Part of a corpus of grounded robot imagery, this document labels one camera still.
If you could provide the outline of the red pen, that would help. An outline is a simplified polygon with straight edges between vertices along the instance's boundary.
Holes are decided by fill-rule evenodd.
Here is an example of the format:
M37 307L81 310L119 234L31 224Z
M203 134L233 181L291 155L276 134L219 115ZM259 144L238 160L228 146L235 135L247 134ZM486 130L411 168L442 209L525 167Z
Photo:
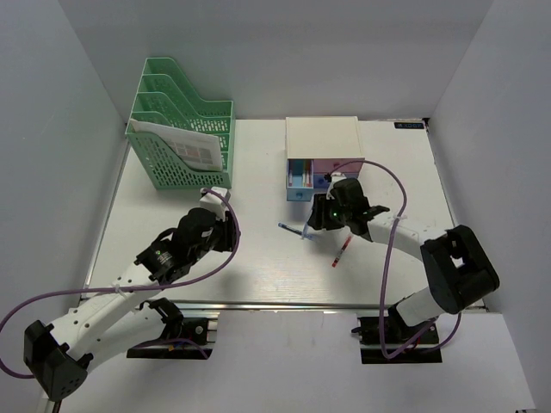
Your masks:
M352 237L352 235L350 234L350 235L345 239L344 244L342 245L342 247L341 247L341 248L339 249L339 251L337 252L337 255L335 256L335 258L334 258L334 260L333 260L333 262L332 262L332 264L331 264L331 267L332 267L332 268L335 268L335 267L338 265L338 263L339 263L339 261L341 260L341 258L342 258L342 256L343 256L344 252L345 252L345 251L347 250L347 248L349 247L352 238L353 238L353 237Z

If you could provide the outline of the blue wide bottom drawer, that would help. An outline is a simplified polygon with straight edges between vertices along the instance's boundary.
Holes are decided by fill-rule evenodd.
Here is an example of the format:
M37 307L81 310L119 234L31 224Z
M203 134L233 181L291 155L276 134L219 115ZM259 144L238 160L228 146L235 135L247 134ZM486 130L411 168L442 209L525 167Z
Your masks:
M329 174L314 174L313 175L313 188L316 190L327 190L333 183L346 178L358 178L358 173L342 173L334 172Z

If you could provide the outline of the pink small drawer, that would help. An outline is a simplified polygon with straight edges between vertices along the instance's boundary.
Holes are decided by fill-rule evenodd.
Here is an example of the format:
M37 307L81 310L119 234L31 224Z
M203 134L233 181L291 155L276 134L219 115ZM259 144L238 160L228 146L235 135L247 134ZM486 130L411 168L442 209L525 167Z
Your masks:
M343 174L358 174L362 166L360 158L319 158L313 160L313 173L325 175L335 170Z

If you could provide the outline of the light blue small drawer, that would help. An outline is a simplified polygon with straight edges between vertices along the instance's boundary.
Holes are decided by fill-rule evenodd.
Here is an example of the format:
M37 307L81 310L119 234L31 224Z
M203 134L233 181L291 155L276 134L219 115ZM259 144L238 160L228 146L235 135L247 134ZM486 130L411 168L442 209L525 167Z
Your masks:
M313 161L289 159L286 181L287 201L309 202L313 196Z

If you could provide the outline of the orange pen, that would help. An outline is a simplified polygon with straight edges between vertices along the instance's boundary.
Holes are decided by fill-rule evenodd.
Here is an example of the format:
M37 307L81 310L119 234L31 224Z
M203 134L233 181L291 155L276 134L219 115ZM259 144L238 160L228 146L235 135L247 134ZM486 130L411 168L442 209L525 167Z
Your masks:
M308 186L308 166L308 161L303 160L301 165L301 186L303 188Z

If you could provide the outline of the white mini drawer cabinet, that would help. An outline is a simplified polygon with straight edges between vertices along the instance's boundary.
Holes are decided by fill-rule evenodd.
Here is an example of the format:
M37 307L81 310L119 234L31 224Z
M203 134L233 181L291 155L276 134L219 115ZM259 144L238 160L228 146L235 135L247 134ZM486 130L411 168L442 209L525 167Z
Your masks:
M288 117L285 150L289 159L360 158L359 120L355 116Z

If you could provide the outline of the booklet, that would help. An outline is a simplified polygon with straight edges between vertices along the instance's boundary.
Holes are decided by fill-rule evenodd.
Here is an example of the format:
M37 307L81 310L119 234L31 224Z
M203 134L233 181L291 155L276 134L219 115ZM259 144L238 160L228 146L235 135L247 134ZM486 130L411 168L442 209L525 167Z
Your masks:
M221 172L224 169L220 140L215 135L136 119L130 119L129 123L137 133L160 137L193 170Z

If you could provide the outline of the light blue pen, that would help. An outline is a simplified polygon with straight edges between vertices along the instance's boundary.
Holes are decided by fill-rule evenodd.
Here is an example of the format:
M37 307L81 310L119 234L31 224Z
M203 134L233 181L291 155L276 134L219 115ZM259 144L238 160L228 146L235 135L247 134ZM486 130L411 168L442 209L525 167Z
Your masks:
M301 237L312 240L313 236L308 232L308 223L305 223L302 228Z

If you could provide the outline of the pink pen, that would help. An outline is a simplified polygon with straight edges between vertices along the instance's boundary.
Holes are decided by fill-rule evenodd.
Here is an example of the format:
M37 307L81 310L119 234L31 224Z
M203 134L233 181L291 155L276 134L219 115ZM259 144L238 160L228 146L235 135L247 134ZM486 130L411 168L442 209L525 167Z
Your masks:
M305 160L303 163L303 186L311 188L312 185L312 162L310 160Z

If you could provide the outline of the yellow pen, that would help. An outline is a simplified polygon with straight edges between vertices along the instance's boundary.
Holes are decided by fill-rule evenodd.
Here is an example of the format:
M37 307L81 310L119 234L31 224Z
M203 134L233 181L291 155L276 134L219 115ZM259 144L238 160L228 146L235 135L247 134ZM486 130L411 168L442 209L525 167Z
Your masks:
M299 159L288 160L289 186L292 188L301 188L301 165Z

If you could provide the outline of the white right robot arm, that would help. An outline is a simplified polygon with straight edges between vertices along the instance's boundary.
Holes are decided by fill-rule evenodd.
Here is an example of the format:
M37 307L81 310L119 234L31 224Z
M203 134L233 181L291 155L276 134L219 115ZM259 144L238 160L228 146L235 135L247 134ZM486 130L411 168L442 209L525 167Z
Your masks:
M410 342L426 322L445 313L458 314L500 286L472 229L437 229L393 215L386 206L372 206L356 178L345 178L328 193L316 194L307 223L315 231L346 227L357 237L423 263L428 286L387 310L389 334L397 342Z

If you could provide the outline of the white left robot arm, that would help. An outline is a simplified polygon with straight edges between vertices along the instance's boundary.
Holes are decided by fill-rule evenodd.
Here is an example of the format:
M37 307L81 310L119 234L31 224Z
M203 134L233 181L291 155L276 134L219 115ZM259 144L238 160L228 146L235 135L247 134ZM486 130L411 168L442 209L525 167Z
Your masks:
M208 252L232 252L237 242L232 214L196 207L176 228L161 232L115 280L115 291L98 293L49 324L24 331L24 362L52 402L80 387L103 362L144 342L176 341L183 315L158 287L175 284Z

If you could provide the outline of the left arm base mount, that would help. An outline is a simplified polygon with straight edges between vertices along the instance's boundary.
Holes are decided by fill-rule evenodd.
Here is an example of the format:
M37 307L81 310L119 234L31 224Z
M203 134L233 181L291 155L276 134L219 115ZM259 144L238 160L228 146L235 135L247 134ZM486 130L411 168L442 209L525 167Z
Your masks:
M160 316L163 328L151 344L130 348L128 359L207 360L213 353L217 316L183 310L168 299L147 300L137 307L138 312L145 310Z

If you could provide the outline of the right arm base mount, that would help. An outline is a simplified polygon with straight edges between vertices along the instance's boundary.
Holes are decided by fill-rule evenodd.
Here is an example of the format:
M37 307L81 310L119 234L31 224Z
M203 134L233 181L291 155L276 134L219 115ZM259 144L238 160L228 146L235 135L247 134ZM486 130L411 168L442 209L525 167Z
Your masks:
M351 335L359 341L363 365L440 364L443 362L440 349L429 352L429 349L440 343L440 336L434 324L402 353L389 360L381 352L378 315L374 311L362 311L356 317L357 326L351 329ZM385 316L384 336L387 352L390 354L397 350L419 330L421 330L420 326L400 330L395 322Z

